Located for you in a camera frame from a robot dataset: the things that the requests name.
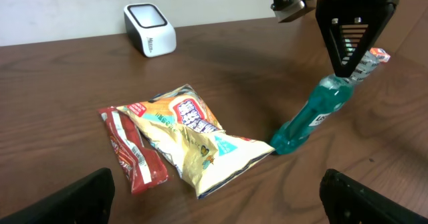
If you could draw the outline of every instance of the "red snack package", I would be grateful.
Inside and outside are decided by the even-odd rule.
[[[120,166],[131,182],[131,193],[139,194],[168,180],[159,155],[145,148],[140,133],[127,115],[113,107],[98,111],[106,124]]]

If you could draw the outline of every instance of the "wooden table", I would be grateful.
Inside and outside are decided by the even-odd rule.
[[[116,185],[111,223],[327,223],[327,168],[427,217],[427,5],[402,0],[378,42],[392,60],[301,149],[199,201],[166,161],[171,180],[131,196],[97,109],[188,83],[227,133],[268,141],[332,73],[312,16],[180,27],[177,50],[152,59],[125,35],[0,47],[0,217],[104,166]]]

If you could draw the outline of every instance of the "wall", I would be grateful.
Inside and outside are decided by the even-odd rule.
[[[142,2],[175,27],[274,16],[272,0],[0,0],[0,46],[123,33],[123,7]]]

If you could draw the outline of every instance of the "cream colored snack bag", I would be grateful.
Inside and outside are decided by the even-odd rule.
[[[199,199],[274,151],[264,142],[227,135],[190,85],[117,109],[177,168]]]

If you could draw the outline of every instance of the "transparent plastic bottle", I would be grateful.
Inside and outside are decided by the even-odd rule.
[[[339,78],[332,74],[323,78],[302,110],[274,134],[270,145],[276,153],[290,154],[304,144],[329,114],[338,111],[351,98],[355,85],[361,83],[378,65],[377,57],[368,51],[351,77]]]

